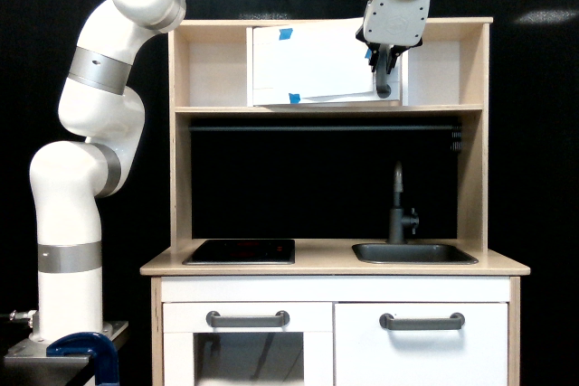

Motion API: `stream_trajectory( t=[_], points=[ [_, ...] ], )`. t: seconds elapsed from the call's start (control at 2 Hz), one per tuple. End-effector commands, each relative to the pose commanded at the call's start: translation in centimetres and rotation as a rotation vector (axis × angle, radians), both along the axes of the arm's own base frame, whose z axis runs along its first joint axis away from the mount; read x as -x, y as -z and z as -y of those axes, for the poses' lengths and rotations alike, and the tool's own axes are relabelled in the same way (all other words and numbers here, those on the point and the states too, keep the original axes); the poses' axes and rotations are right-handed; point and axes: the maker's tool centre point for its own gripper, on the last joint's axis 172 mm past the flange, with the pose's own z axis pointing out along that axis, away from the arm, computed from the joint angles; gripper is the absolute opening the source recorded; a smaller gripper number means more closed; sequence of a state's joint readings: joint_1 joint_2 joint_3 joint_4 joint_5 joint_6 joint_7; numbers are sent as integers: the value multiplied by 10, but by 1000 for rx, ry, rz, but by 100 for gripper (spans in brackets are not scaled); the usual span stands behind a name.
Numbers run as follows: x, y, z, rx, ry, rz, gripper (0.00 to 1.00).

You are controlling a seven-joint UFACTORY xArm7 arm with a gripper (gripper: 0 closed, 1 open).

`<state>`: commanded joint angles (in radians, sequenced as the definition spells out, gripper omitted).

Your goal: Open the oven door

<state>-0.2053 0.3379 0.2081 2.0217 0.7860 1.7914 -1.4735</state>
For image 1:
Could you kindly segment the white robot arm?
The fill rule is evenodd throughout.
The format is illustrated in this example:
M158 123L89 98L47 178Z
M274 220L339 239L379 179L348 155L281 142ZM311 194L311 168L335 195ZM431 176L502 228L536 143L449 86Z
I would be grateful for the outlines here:
M357 32L370 50L376 89L422 39L430 0L365 0ZM96 201L128 178L145 123L128 84L149 39L175 30L185 0L106 0L84 24L60 97L62 125L77 140L42 147L30 165L37 223L39 310L33 337L53 343L103 330L101 224Z

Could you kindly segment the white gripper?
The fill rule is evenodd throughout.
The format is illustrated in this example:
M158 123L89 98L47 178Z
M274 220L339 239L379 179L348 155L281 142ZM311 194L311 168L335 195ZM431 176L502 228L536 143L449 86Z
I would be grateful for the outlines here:
M365 42L365 58L375 72L380 58L380 44L393 45L386 57L386 73L390 74L406 47L413 47L422 38L430 8L430 0L369 0L363 23L356 32Z

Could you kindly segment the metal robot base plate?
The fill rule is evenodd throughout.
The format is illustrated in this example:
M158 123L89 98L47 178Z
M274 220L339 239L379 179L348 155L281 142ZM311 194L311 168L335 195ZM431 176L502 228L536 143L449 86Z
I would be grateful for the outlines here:
M100 338L95 338L91 333L75 334L60 344L51 343L30 333L8 349L4 360L8 365L25 363L82 365L99 353L110 354L112 347L118 350L128 337L128 321L105 322Z

